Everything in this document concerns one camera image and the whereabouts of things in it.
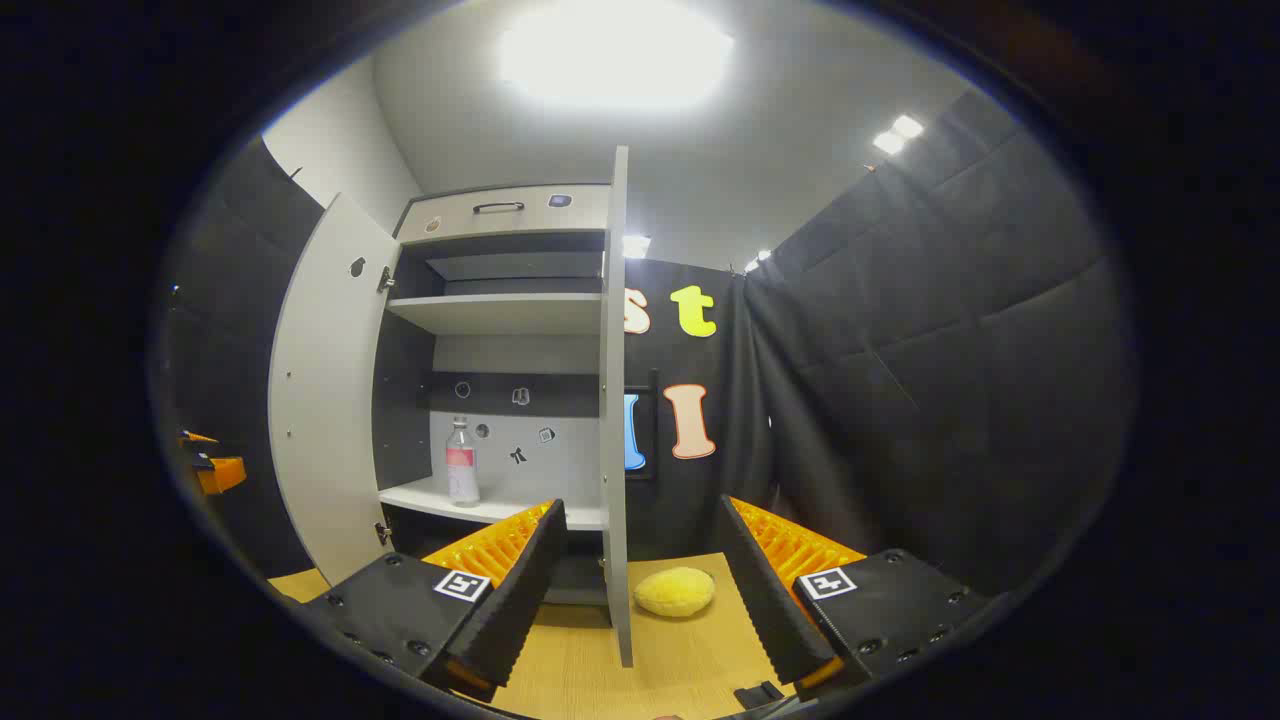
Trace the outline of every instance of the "open cabinet door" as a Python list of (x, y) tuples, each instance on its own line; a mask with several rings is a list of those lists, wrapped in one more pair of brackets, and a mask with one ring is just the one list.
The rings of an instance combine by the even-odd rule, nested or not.
[(604, 582), (609, 618), (623, 667), (631, 667), (631, 589), (627, 587), (627, 495), (623, 447), (626, 400), (622, 375), (623, 263), (622, 236), (627, 218), (627, 147), (613, 156), (609, 231), (604, 245), (600, 297), (600, 497), (604, 529)]
[(380, 555), (374, 477), (374, 356), (401, 246), (344, 195), (311, 232), (271, 348), (268, 425), (284, 506), (330, 584)]

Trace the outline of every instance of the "white wall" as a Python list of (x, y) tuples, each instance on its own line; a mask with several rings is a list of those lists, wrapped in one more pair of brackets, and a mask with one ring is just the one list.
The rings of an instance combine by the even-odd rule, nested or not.
[(374, 92), (372, 56), (365, 56), (300, 100), (262, 133), (293, 182), (328, 208), (349, 195), (388, 233), (404, 204), (421, 195), (392, 140)]

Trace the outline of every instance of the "yellow sponge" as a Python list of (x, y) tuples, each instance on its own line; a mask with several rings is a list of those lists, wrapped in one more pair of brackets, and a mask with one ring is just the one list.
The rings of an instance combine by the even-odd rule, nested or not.
[(671, 568), (654, 573), (636, 585), (636, 602), (666, 618), (687, 618), (712, 601), (716, 580), (703, 570)]

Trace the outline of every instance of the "plastic bottle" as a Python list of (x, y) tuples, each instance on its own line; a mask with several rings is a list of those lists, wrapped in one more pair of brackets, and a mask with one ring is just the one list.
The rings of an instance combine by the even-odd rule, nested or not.
[(476, 484), (476, 448), (471, 443), (465, 416), (453, 418), (453, 433), (444, 443), (444, 466), (449, 478), (449, 500), (461, 507), (480, 502)]

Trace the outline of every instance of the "door hinge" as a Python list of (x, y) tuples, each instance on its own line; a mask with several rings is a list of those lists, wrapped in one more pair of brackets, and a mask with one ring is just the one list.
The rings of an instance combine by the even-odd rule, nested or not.
[(383, 265), (383, 277), (378, 281), (378, 292), (383, 292), (389, 287), (396, 287), (396, 281), (392, 278), (392, 269)]

